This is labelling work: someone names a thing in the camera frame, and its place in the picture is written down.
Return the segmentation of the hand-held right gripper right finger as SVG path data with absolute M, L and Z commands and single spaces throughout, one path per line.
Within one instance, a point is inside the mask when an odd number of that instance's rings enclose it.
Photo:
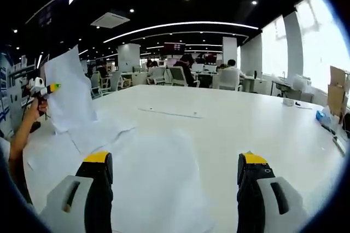
M 237 185 L 237 232 L 299 232 L 306 225 L 302 196 L 261 156 L 238 156 Z

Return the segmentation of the person's left hand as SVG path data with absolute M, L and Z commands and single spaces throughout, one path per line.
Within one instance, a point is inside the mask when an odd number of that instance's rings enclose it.
M 37 120 L 42 114 L 47 112 L 48 102 L 46 99 L 35 98 L 25 114 L 26 119 Z

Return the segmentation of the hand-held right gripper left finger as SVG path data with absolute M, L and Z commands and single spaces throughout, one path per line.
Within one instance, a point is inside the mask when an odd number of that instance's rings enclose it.
M 112 184 L 112 154 L 90 154 L 47 195 L 39 216 L 51 232 L 112 232 Z

